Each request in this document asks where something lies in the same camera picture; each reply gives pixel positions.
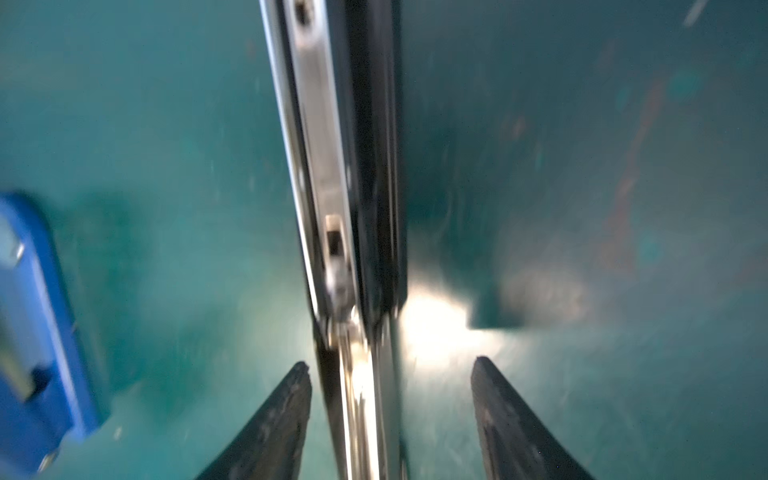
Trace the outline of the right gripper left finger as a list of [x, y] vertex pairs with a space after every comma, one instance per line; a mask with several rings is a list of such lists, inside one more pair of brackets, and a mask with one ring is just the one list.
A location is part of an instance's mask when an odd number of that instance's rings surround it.
[[309, 366], [297, 362], [200, 479], [286, 479], [299, 476], [310, 418]]

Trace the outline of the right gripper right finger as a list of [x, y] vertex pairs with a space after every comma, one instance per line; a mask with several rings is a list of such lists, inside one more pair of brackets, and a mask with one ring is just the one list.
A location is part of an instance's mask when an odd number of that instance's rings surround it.
[[471, 390], [489, 479], [593, 478], [485, 356], [473, 364]]

